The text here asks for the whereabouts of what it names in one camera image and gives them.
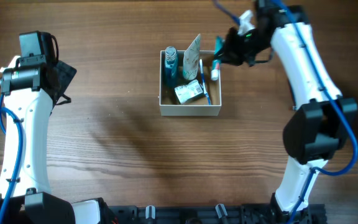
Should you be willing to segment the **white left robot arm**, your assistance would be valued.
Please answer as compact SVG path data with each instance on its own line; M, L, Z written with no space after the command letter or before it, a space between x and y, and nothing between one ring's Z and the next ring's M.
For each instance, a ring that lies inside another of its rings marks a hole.
M20 34L21 55L0 70L0 127L5 134L0 174L0 223L106 223L100 199L70 203L52 195L47 174L48 121L76 69L59 59L56 37Z

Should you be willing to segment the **white lotion tube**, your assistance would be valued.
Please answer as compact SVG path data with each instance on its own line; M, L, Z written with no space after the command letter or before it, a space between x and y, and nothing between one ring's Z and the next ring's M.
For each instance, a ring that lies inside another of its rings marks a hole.
M198 34L183 54L183 78L192 81L198 73L200 58L201 34Z

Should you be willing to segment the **blue disposable razor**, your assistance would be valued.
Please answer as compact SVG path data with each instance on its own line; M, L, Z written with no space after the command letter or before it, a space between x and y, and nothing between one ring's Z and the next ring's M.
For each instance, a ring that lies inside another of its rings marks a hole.
M291 83L290 83L289 81L288 81L288 86L289 86L289 89L290 89L291 100L292 100L292 102L293 102L292 110L293 110L293 111L296 111L296 110L297 110L297 106L296 106L295 95L294 95L294 92L293 92L292 85L291 85Z

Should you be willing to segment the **blue mouthwash bottle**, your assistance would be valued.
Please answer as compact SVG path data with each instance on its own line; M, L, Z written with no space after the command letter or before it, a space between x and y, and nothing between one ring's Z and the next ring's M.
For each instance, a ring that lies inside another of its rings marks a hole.
M177 85L178 53L174 46L165 49L163 80L169 88Z

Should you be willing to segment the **blue white toothbrush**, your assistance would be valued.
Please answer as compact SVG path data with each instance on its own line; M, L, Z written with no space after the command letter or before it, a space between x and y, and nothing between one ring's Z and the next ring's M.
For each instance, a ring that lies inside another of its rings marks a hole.
M200 75L201 75L203 93L207 99L208 105L211 105L211 99L210 99L208 91L206 89L206 82L205 82L205 77L204 77L203 60L202 59L199 59L199 67L200 67Z

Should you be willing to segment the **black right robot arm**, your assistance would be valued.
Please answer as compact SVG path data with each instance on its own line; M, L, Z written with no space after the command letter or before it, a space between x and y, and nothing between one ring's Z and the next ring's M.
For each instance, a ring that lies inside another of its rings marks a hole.
M236 17L215 58L230 65L254 66L266 49L278 56L291 89L295 114L283 129L288 162L282 182L272 197L279 218L292 221L308 208L308 198L319 174L347 141L352 144L343 175L358 158L351 123L357 113L353 98L343 97L318 53L310 21L299 5L256 1L254 11Z

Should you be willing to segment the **green Dettol soap bar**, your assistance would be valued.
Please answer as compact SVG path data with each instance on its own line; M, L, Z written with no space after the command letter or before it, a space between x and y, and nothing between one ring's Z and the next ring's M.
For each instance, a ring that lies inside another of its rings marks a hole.
M205 97L203 87L198 80L174 88L175 96L180 105Z

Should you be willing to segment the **teal toothpaste tube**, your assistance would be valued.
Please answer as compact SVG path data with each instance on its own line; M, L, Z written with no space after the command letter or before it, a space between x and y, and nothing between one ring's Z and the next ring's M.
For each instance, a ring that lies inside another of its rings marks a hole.
M221 50L222 46L223 46L223 39L220 36L217 36L215 40L215 50L214 50L215 55ZM219 79L220 67L221 67L220 59L214 59L212 63L212 70L211 70L212 81L217 81Z

